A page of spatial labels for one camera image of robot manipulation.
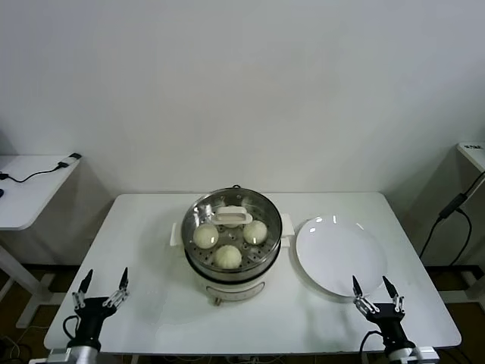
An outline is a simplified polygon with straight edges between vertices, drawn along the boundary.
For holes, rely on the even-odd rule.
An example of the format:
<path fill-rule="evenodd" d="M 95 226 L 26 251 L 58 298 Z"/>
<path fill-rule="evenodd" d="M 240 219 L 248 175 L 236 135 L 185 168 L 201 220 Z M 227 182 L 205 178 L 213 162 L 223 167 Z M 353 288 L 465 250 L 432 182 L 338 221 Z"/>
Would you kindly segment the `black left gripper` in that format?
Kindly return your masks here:
<path fill-rule="evenodd" d="M 107 297 L 96 297 L 85 300 L 85 295 L 92 280 L 93 270 L 90 269 L 81 281 L 77 292 L 72 293 L 75 313 L 80 319 L 75 334 L 75 346 L 100 348 L 99 337 L 104 320 L 116 313 L 120 304 L 129 296 L 128 267 L 124 269 L 118 289 Z"/>

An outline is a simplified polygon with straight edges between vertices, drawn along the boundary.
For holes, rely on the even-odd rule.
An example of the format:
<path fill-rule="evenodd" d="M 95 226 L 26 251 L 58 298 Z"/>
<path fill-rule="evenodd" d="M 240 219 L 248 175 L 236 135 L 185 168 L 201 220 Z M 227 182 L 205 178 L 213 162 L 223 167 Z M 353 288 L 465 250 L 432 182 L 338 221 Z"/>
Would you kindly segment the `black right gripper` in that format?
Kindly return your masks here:
<path fill-rule="evenodd" d="M 408 338 L 401 326 L 401 321 L 405 316 L 404 296 L 399 295 L 394 284 L 386 276 L 383 276 L 383 282 L 392 302 L 374 304 L 364 296 L 356 276 L 353 275 L 353 303 L 369 322 L 374 323 L 380 329 L 385 346 L 384 351 L 393 352 L 408 348 Z"/>

